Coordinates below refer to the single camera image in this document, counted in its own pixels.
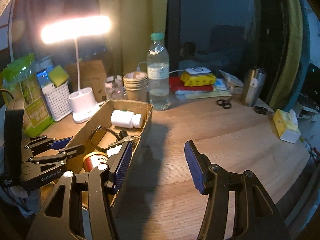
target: yellow curtain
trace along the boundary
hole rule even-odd
[[[150,34],[165,31],[167,0],[99,0],[99,5],[100,13],[111,20],[105,41],[116,73],[136,70],[146,60]]]
[[[287,0],[289,7],[289,41],[284,68],[273,92],[269,106],[276,110],[288,103],[296,78],[302,50],[302,12],[299,0]]]

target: red book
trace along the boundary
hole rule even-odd
[[[213,91],[212,85],[200,86],[200,87],[185,87],[180,77],[169,77],[170,90],[175,92],[178,90],[184,91]]]

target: white lamp base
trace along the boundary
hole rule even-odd
[[[83,111],[82,113],[74,113],[72,112],[73,120],[75,123],[83,123],[90,119],[98,110],[100,109],[98,103],[91,108],[90,110]]]
[[[70,94],[69,102],[75,123],[87,121],[100,109],[94,98],[92,88],[90,87],[80,89]]]

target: curtain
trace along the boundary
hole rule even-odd
[[[303,37],[302,37],[302,51],[298,73],[294,80],[290,99],[285,108],[286,112],[289,112],[296,103],[298,96],[301,92],[301,88],[306,79],[308,67],[310,64],[310,29],[308,21],[308,12],[304,4],[304,0],[300,0],[301,11],[302,11],[302,22],[303,22]]]
[[[41,30],[53,22],[99,15],[98,0],[16,0],[12,19],[12,49],[14,59],[34,52],[36,59],[52,55],[54,65],[69,65],[76,61],[73,40],[46,45]],[[105,50],[102,35],[78,38],[79,55],[90,60]]]
[[[111,20],[104,38],[116,74],[136,70],[146,60],[150,34],[165,31],[167,0],[99,0],[99,6],[100,14]]]
[[[279,77],[269,106],[276,110],[283,108],[290,99],[296,78],[302,49],[302,14],[299,0],[287,0],[289,9],[289,41],[284,68]]]

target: wooden table surface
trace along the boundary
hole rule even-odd
[[[300,175],[309,159],[300,141],[278,139],[271,117],[241,105],[238,97],[229,110],[217,106],[216,100],[153,112],[148,139],[113,208],[120,239],[196,239],[208,197],[199,194],[191,179],[183,151],[187,140],[227,171],[252,170],[275,203]],[[63,138],[81,126],[69,115],[45,134]],[[234,199],[229,207],[232,214]],[[231,232],[229,221],[226,237]]]

